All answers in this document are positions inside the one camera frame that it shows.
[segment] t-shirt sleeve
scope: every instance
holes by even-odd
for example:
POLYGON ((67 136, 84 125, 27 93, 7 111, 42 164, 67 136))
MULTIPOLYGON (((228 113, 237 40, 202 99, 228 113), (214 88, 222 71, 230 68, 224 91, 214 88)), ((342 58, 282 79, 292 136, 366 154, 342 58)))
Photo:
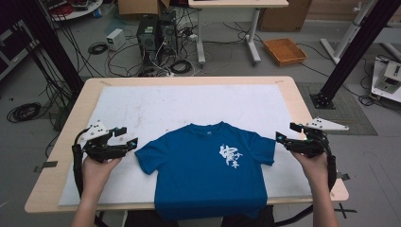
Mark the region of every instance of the t-shirt sleeve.
POLYGON ((135 151, 139 166, 147 174, 151 174, 164 164, 168 159, 167 154, 168 143, 166 136, 150 141, 142 148, 135 151))
POLYGON ((271 166, 274 163, 275 140, 253 131, 244 131, 242 134, 252 157, 259 163, 271 166))

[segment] gray floor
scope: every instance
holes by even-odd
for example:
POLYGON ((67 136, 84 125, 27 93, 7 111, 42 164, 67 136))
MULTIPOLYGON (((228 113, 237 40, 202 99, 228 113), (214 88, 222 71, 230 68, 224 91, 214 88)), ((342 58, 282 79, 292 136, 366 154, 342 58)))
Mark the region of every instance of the gray floor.
MULTIPOLYGON (((123 21, 118 16, 92 18, 91 16, 78 18, 63 26, 69 25, 77 43, 85 57, 86 49, 95 42, 105 42, 105 37, 115 28, 123 28, 127 35, 136 33, 137 22, 123 21)), ((240 24, 244 29, 249 24, 240 24)), ((203 25, 204 40, 235 41, 236 31, 221 23, 203 25)), ((349 26, 349 22, 317 22, 308 21, 299 33, 260 32, 257 34, 262 40, 275 38, 292 38, 296 43, 313 46, 326 56, 320 44, 320 38, 327 38, 333 45, 341 39, 349 26)), ((76 64, 74 48, 61 34, 61 42, 72 62, 76 64)), ((298 82, 326 82, 327 77, 314 72, 301 64, 279 67, 264 51, 263 45, 256 42, 262 62, 253 67, 250 54, 244 43, 230 45, 206 44, 206 61, 203 69, 194 63, 195 71, 183 77, 193 76, 291 76, 298 82)), ((330 75, 335 64, 324 59, 315 50, 301 45, 306 52, 304 64, 326 75, 330 75)), ((194 45, 187 47, 190 61, 196 61, 194 45)), ((390 54, 380 45, 373 44, 364 58, 367 60, 366 71, 373 72, 376 55, 390 54)), ((107 54, 91 56, 90 64, 104 77, 107 54)), ((115 56, 113 64, 131 68, 140 62, 138 47, 127 48, 115 56)), ((360 81, 366 76, 364 61, 360 61, 345 84, 359 95, 368 95, 368 91, 361 88, 360 81)), ((126 73, 124 69, 113 68, 114 72, 126 73)), ((80 73, 82 77, 90 77, 87 69, 80 73)), ((370 86, 370 80, 364 84, 370 86)), ((2 122, 0 136, 0 226, 69 226, 73 214, 28 214, 24 206, 35 185, 39 173, 34 172, 45 160, 45 149, 50 141, 58 134, 53 130, 48 119, 38 119, 30 122, 12 124, 6 119, 7 113, 14 107, 38 101, 43 105, 47 96, 41 95, 45 89, 45 81, 36 64, 30 59, 24 59, 7 77, 0 82, 0 121, 2 122)), ((388 105, 401 109, 401 104, 384 100, 388 105)), ((348 173, 351 180, 345 182, 350 198, 342 203, 345 209, 357 210, 357 213, 347 213, 346 218, 338 213, 341 226, 400 226, 401 225, 401 177, 399 167, 401 163, 401 114, 389 111, 376 105, 365 107, 361 105, 378 136, 345 136, 329 135, 330 145, 338 157, 338 169, 348 173)), ((300 205, 275 206, 276 220, 289 218, 305 208, 300 205)), ((107 212, 105 219, 110 226, 120 226, 122 212, 107 212)), ((311 226, 311 217, 305 218, 293 226, 311 226)), ((183 221, 182 226, 218 226, 218 219, 202 221, 183 221)))

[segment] person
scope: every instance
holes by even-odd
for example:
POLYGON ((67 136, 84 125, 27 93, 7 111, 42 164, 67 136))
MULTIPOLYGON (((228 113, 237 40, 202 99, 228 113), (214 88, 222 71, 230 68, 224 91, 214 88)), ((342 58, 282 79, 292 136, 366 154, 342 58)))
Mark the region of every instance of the person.
MULTIPOLYGON (((301 164, 308 179, 313 199, 313 226, 339 226, 327 185, 327 156, 325 153, 314 158, 306 158, 301 153, 291 152, 301 164)), ((103 164, 87 157, 82 165, 83 192, 77 212, 72 222, 73 227, 94 226, 96 206, 104 185, 114 167, 121 159, 114 159, 103 164)))

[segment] t-shirt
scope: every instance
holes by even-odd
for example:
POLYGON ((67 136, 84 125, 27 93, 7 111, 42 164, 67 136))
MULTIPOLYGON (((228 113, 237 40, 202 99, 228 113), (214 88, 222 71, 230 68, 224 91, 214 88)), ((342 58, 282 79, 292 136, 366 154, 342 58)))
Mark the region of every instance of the t-shirt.
POLYGON ((227 123, 187 125, 135 152, 142 170, 158 170, 155 209, 167 220, 246 214, 268 199, 261 164, 273 164, 275 140, 227 123))

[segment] orange basket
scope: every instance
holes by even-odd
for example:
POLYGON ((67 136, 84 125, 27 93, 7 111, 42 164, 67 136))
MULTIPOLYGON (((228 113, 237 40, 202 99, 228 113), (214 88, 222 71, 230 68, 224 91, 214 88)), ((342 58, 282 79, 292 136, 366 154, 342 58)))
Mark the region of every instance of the orange basket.
POLYGON ((266 40, 263 45, 280 66, 299 63, 307 57, 304 51, 290 38, 266 40))

